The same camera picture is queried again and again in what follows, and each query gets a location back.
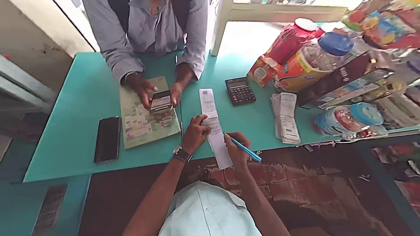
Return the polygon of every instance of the man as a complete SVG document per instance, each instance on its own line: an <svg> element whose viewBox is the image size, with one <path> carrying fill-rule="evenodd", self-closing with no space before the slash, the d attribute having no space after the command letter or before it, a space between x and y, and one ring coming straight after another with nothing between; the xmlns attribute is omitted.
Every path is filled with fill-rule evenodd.
<svg viewBox="0 0 420 236"><path fill-rule="evenodd" d="M143 78L144 68L136 52L163 56L182 50L171 87L176 107L182 90L198 80L204 68L207 0L84 0L87 17L112 74L129 85L145 108L151 100L147 90L156 87Z"/></svg>
<svg viewBox="0 0 420 236"><path fill-rule="evenodd" d="M250 156L231 140L232 136L250 148L251 142L241 133L225 134L225 143L244 200L201 181L174 195L185 162L204 143L211 129L202 125L206 117L191 119L180 147L147 192L123 236L289 236L248 170Z"/></svg>

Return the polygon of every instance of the stack of receipts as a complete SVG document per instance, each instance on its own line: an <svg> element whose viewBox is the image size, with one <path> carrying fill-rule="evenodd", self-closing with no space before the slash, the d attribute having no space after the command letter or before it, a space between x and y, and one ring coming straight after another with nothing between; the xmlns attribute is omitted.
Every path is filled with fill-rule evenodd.
<svg viewBox="0 0 420 236"><path fill-rule="evenodd" d="M222 127L219 123L219 115L217 114L216 104L214 102L213 89L200 89L201 112L207 115L207 119L203 121L203 125L210 126L211 130L207 136L211 150L216 156L217 165L220 170L233 166L228 148L223 137Z"/></svg>
<svg viewBox="0 0 420 236"><path fill-rule="evenodd" d="M277 138L283 143L300 144L300 137L294 120L297 95L292 93L273 94L270 100L273 106Z"/></svg>

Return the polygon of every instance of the blue pen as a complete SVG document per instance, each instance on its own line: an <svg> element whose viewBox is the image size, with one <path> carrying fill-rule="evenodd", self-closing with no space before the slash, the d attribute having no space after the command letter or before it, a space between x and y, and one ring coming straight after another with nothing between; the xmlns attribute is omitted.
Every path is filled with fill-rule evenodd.
<svg viewBox="0 0 420 236"><path fill-rule="evenodd" d="M232 138L232 142L238 146L239 148L241 148L242 150L246 151L254 160L256 161L261 161L262 159L257 156L253 151L249 150L247 147L245 147L244 145L242 145L240 142L236 141L234 138Z"/></svg>

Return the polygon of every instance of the calculator display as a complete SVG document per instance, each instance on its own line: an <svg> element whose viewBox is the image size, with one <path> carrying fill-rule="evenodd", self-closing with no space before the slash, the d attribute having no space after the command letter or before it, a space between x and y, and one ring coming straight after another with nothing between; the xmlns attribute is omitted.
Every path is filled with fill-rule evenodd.
<svg viewBox="0 0 420 236"><path fill-rule="evenodd" d="M235 82L235 83L229 84L229 86L232 88L232 87L245 86L246 84L247 84L246 82Z"/></svg>

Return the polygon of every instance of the phone screen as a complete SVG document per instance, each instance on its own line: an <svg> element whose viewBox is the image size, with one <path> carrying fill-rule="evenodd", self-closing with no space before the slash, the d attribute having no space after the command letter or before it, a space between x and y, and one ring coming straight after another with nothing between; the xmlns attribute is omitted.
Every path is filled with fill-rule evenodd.
<svg viewBox="0 0 420 236"><path fill-rule="evenodd" d="M155 93L152 97L151 112L159 112L165 109L170 109L171 105L171 92L169 90Z"/></svg>
<svg viewBox="0 0 420 236"><path fill-rule="evenodd" d="M120 149L121 118L110 117L99 121L96 137L95 163L115 160Z"/></svg>

